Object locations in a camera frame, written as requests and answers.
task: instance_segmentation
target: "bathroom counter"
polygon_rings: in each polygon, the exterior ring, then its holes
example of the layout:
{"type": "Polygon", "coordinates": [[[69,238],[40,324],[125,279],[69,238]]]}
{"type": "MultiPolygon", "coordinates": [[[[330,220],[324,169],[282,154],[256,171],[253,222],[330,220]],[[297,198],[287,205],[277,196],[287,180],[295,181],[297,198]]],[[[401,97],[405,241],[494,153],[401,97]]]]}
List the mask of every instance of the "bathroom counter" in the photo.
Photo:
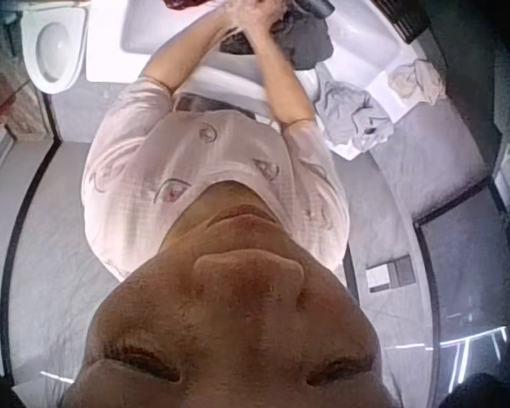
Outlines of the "bathroom counter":
{"type": "MultiPolygon", "coordinates": [[[[325,61],[335,80],[365,89],[387,111],[393,123],[422,100],[416,91],[402,99],[388,86],[388,75],[399,65],[426,58],[417,41],[406,45],[370,0],[335,0],[326,20],[334,54],[325,61]]],[[[133,82],[151,54],[172,36],[215,7],[206,3],[174,11],[162,0],[93,0],[89,12],[87,79],[91,82],[133,82]]],[[[314,71],[297,76],[312,100],[319,96],[314,71]]],[[[254,56],[210,53],[186,84],[191,92],[225,98],[227,102],[268,113],[254,56]]],[[[359,152],[342,148],[351,160],[359,152]]]]}

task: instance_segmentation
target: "toilet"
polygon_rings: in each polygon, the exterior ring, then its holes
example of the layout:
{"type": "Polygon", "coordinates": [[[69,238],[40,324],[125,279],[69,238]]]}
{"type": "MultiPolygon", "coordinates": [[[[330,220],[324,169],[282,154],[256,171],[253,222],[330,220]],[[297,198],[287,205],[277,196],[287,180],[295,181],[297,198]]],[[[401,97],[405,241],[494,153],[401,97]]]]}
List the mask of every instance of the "toilet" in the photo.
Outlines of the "toilet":
{"type": "Polygon", "coordinates": [[[28,76],[46,94],[70,88],[85,58],[88,11],[84,7],[25,9],[20,21],[28,76]]]}

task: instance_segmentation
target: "white cloth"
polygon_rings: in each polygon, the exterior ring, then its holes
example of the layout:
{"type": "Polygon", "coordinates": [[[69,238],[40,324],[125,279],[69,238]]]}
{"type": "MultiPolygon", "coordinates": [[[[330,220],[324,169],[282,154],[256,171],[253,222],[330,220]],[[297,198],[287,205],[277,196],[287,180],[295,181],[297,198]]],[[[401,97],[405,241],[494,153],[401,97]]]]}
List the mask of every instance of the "white cloth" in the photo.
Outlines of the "white cloth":
{"type": "Polygon", "coordinates": [[[433,64],[416,59],[413,64],[397,67],[388,78],[389,86],[401,97],[410,98],[420,89],[423,98],[434,105],[438,99],[446,98],[445,84],[433,64]]]}
{"type": "Polygon", "coordinates": [[[139,79],[107,113],[88,154],[85,234],[118,280],[157,254],[176,219],[208,186],[227,180],[255,191],[328,269],[341,264],[348,209],[314,123],[280,135],[234,110],[180,112],[172,105],[162,85],[139,79]]]}
{"type": "Polygon", "coordinates": [[[387,112],[363,89],[332,79],[324,65],[315,72],[320,82],[321,95],[315,109],[325,125],[325,133],[332,145],[347,145],[367,151],[387,141],[394,132],[387,112]]]}

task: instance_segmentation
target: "hand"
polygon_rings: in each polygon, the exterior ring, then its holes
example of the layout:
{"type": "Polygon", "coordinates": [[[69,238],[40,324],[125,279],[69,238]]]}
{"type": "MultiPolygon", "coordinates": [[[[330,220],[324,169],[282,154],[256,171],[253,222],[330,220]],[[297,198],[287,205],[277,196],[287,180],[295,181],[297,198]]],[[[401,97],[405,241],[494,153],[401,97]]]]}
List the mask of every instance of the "hand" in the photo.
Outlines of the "hand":
{"type": "Polygon", "coordinates": [[[285,0],[227,0],[225,4],[232,25],[247,32],[268,32],[286,9],[285,0]]]}

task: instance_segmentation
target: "lips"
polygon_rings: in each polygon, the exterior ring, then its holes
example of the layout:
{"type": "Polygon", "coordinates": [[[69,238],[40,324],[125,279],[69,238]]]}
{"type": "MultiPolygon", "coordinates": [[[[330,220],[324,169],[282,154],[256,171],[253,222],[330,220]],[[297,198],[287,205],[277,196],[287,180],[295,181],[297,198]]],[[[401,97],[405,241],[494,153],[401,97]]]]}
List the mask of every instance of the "lips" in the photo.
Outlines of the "lips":
{"type": "Polygon", "coordinates": [[[212,220],[210,220],[206,228],[210,228],[212,225],[220,223],[226,219],[236,218],[242,215],[252,215],[253,217],[261,218],[265,221],[277,224],[277,220],[264,210],[249,204],[241,204],[239,206],[227,208],[226,210],[220,212],[218,215],[213,217],[212,220]]]}

